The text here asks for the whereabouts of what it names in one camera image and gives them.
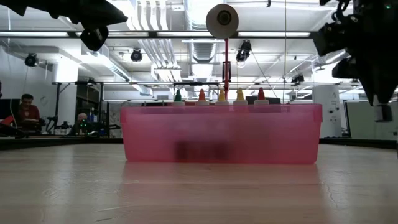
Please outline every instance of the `red rod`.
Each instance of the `red rod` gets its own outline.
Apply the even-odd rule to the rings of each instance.
[[[225,92],[225,99],[228,100],[228,38],[225,38],[225,85],[224,85],[224,92]]]

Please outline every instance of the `plastic storage container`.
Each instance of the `plastic storage container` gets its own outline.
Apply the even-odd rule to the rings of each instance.
[[[322,105],[122,108],[129,161],[313,164]]]

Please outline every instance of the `man in red shirt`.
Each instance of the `man in red shirt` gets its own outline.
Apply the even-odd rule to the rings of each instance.
[[[33,96],[30,94],[23,94],[21,97],[21,104],[19,105],[19,119],[23,123],[38,123],[40,119],[39,109],[32,105]]]

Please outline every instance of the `wooden surface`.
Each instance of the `wooden surface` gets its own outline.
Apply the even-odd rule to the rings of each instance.
[[[123,145],[0,152],[1,223],[398,223],[392,150],[313,166],[126,162]]]

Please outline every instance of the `red vertical pole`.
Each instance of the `red vertical pole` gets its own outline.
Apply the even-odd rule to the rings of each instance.
[[[225,92],[225,99],[228,100],[228,38],[225,38],[225,85],[224,85],[224,92]]]

